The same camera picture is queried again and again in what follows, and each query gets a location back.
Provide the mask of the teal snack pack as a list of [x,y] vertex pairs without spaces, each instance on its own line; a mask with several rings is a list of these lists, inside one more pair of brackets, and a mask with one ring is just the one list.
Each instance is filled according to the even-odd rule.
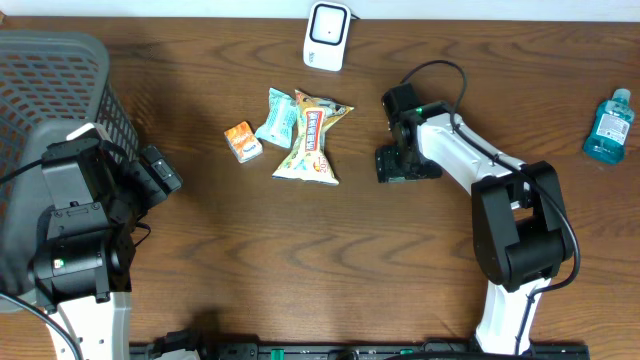
[[297,120],[295,100],[275,88],[269,89],[269,114],[265,123],[255,133],[262,139],[279,147],[289,149],[292,145],[293,126]]

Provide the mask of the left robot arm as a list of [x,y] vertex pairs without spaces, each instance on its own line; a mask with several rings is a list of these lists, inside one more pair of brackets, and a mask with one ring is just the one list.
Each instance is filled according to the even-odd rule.
[[54,143],[42,156],[53,200],[29,264],[60,359],[127,359],[136,253],[132,233],[182,180],[149,145],[133,159],[99,138]]

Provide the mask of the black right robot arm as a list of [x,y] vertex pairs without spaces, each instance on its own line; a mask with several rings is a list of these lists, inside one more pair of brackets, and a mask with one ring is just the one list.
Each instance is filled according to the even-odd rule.
[[444,101],[383,107],[394,142],[375,153],[379,182],[448,173],[471,197],[474,254],[488,279],[474,335],[480,351],[532,353],[537,302],[574,251],[555,170],[499,151]]

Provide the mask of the small orange packet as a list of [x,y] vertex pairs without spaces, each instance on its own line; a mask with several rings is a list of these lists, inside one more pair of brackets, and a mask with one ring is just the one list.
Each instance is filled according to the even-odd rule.
[[239,163],[245,163],[263,153],[262,144],[246,121],[226,130],[224,136]]

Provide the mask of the blue mouthwash bottle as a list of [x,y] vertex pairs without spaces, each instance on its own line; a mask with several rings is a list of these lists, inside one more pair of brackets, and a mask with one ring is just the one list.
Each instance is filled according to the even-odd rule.
[[631,91],[619,88],[598,106],[593,128],[583,145],[583,151],[591,158],[610,165],[624,159],[625,142],[635,118],[630,99]]

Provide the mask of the yellow snack bag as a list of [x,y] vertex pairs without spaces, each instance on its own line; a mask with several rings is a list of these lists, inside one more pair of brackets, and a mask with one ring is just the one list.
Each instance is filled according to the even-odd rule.
[[272,177],[338,185],[339,181],[324,153],[325,137],[328,130],[354,108],[301,90],[296,90],[295,95],[297,137],[291,152]]

